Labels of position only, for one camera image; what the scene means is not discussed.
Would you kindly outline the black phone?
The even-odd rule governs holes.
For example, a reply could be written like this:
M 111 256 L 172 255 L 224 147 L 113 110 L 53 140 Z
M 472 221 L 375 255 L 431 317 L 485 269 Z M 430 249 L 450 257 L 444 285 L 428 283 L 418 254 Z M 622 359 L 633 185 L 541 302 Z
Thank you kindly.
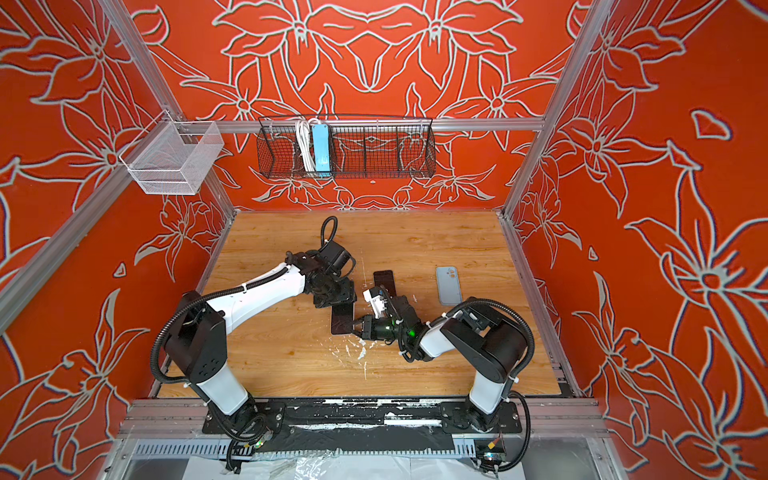
M 354 330 L 355 304 L 334 305 L 331 310 L 330 332 L 332 335 L 350 335 Z

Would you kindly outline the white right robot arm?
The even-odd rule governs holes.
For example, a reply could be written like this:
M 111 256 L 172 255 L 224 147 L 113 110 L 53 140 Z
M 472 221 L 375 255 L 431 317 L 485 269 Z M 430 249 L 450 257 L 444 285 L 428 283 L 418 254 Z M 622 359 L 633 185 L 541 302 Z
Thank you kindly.
M 424 322 L 404 296 L 378 295 L 368 302 L 373 312 L 353 321 L 354 335 L 395 343 L 408 363 L 458 352 L 475 374 L 457 424 L 479 432 L 496 427 L 500 405 L 535 353 L 532 330 L 521 315 L 498 301 L 470 297 Z

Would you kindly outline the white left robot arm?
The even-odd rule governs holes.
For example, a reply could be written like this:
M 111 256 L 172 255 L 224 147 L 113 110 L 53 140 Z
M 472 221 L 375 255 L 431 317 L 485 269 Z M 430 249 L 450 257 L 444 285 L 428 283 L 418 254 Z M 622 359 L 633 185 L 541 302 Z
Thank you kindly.
M 161 328 L 150 353 L 150 371 L 163 384 L 186 384 L 207 402 L 209 414 L 232 440 L 253 442 L 268 429 L 267 417 L 228 365 L 227 338 L 244 322 L 306 294 L 315 308 L 356 302 L 354 282 L 344 271 L 355 259 L 335 241 L 338 218 L 321 225 L 320 247 L 287 252 L 270 271 L 233 288 L 186 293 Z

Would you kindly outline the white phone case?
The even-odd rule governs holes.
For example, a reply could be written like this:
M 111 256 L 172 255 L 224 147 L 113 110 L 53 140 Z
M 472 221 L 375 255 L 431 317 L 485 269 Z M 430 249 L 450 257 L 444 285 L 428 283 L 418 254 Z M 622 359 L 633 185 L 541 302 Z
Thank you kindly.
M 444 306 L 456 306 L 463 301 L 458 269 L 453 266 L 436 268 L 438 298 Z

